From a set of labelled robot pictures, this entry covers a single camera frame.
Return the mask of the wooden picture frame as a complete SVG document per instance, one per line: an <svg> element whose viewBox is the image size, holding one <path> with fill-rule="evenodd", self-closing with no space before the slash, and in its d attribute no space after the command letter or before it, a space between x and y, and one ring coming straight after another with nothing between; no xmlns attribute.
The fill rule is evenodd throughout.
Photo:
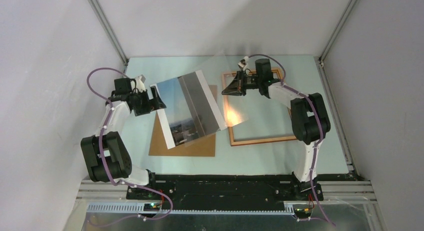
<svg viewBox="0 0 424 231"><path fill-rule="evenodd" d="M272 67L271 71L275 78L282 78L282 70L277 67ZM225 88L225 85L228 85L230 78L235 78L236 72L223 72L221 74L222 87ZM275 135L265 135L265 134L256 134L252 137L236 137L235 126L241 124L242 114L239 111L236 111L236 108L230 104L229 97L224 96L222 98L223 102L223 111L225 121L228 126L228 136L229 143L231 147L237 146L249 146L249 145L259 145L259 144L268 144L268 143L278 143L278 142L287 142L295 141L296 137L293 134L275 134Z"/></svg>

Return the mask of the clear acrylic sheet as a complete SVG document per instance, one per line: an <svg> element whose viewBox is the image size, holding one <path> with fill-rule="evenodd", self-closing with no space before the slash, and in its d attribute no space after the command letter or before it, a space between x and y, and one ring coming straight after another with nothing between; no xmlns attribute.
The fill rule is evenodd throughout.
<svg viewBox="0 0 424 231"><path fill-rule="evenodd" d="M239 77L227 59L213 56L193 67L172 68L170 77L152 85L166 107L157 111L168 149L190 146L200 139L248 119L243 105L228 107L225 99L242 95Z"/></svg>

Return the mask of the landscape photo print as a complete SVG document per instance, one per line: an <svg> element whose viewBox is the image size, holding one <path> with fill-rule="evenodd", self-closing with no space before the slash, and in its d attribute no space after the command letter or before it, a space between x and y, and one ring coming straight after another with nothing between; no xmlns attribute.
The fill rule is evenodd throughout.
<svg viewBox="0 0 424 231"><path fill-rule="evenodd" d="M157 116L168 149L191 145L227 129L217 95L202 70L151 85L165 107Z"/></svg>

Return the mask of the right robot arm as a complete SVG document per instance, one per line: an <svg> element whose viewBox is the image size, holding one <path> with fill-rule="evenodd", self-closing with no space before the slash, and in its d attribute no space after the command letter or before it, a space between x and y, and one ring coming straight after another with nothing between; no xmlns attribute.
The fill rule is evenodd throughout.
<svg viewBox="0 0 424 231"><path fill-rule="evenodd" d="M307 182L317 176L316 166L319 149L326 134L331 130L323 96L320 93L305 94L290 87L283 77L276 78L272 71L272 62L283 67L275 58L265 54L255 54L255 72L249 69L250 56L239 61L238 71L230 84L222 90L224 96L243 97L248 90L258 90L271 100L290 109L291 128L295 138L303 143L299 163L293 174L298 182L291 185L291 195L304 200L311 193Z"/></svg>

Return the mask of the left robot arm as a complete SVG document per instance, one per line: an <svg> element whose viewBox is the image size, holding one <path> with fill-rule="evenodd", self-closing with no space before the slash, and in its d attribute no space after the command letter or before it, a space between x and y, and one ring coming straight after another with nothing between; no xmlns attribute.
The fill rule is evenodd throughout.
<svg viewBox="0 0 424 231"><path fill-rule="evenodd" d="M145 199L153 199L158 185L150 181L150 171L132 164L130 154L120 136L130 115L141 116L167 106L162 101L157 85L150 87L152 97L144 85L145 77L118 78L114 90L105 103L105 115L94 135L81 140L80 146L89 178L93 182L109 182L139 186Z"/></svg>

